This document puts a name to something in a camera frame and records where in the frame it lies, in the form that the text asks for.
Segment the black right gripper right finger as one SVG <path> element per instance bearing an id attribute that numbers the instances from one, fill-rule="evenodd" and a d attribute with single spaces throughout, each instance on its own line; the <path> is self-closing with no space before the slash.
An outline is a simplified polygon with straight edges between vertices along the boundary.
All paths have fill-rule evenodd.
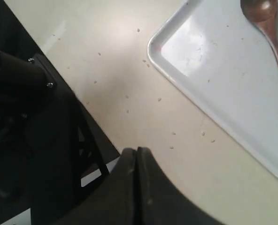
<path id="1" fill-rule="evenodd" d="M 137 209 L 141 225 L 213 225 L 214 219 L 169 180 L 148 148 L 136 156 Z"/>

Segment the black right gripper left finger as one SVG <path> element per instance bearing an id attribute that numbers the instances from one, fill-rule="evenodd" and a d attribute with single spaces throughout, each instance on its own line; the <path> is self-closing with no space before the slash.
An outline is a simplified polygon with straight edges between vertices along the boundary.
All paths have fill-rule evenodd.
<path id="1" fill-rule="evenodd" d="M 102 185 L 69 215 L 69 225 L 132 225 L 136 151 L 124 149 Z"/>

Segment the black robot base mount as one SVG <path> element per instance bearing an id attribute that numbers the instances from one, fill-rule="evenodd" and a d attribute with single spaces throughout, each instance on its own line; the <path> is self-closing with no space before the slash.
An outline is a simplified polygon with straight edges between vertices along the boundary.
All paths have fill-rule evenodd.
<path id="1" fill-rule="evenodd" d="M 120 155 L 0 0 L 0 224 L 49 225 L 83 202 Z"/>

